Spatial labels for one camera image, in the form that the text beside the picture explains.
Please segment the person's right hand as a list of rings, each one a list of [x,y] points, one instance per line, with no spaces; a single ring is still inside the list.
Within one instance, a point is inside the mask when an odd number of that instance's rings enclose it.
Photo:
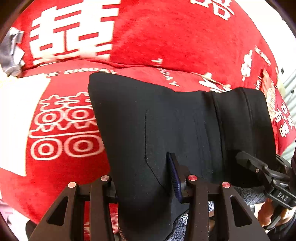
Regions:
[[[274,210],[275,208],[273,206],[273,201],[267,198],[264,204],[262,205],[260,211],[258,212],[258,216],[257,216],[257,219],[262,227],[270,225],[271,217],[274,213]],[[283,210],[280,214],[281,219],[276,224],[276,226],[280,226],[289,222],[294,216],[294,214],[295,214],[295,207],[291,210],[289,209]]]

